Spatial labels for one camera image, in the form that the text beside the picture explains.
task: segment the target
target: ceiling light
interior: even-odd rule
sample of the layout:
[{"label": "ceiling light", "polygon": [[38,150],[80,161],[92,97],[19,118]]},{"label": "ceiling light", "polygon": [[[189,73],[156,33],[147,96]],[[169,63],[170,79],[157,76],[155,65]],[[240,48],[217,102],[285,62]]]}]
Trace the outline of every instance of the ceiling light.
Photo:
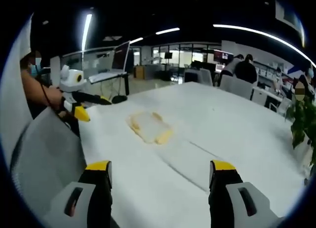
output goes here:
[{"label": "ceiling light", "polygon": [[308,61],[310,61],[310,63],[316,68],[316,64],[306,55],[304,54],[301,50],[299,50],[298,48],[292,46],[291,44],[287,43],[286,41],[272,36],[268,33],[265,32],[261,32],[261,31],[257,31],[254,29],[250,29],[250,28],[246,28],[246,27],[238,27],[238,26],[231,26],[231,25],[220,25],[220,24],[214,24],[213,27],[221,27],[221,28],[231,28],[231,29],[238,29],[238,30],[243,30],[243,31],[248,31],[248,32],[253,32],[253,33],[257,33],[266,37],[269,37],[271,39],[275,39],[279,42],[281,42],[282,44],[285,44],[286,46],[290,47],[291,49],[293,49],[294,51],[296,51],[297,53],[299,53],[300,55],[302,55],[305,59],[307,59]]},{"label": "ceiling light", "polygon": [[81,44],[81,50],[84,51],[85,50],[85,42],[87,40],[87,35],[88,35],[88,30],[89,30],[89,26],[90,26],[90,21],[92,18],[92,14],[88,14],[87,18],[85,20],[85,25],[84,25],[84,30],[83,30],[83,36],[82,36],[82,44]]},{"label": "ceiling light", "polygon": [[174,32],[174,31],[178,31],[178,30],[180,30],[180,28],[178,28],[178,27],[172,28],[172,29],[161,31],[161,32],[156,32],[156,35],[160,35],[160,34],[167,33],[167,32]]},{"label": "ceiling light", "polygon": [[130,43],[130,44],[133,44],[133,43],[138,42],[138,41],[143,40],[143,39],[144,39],[144,38],[140,37],[140,38],[131,40],[129,43]]}]

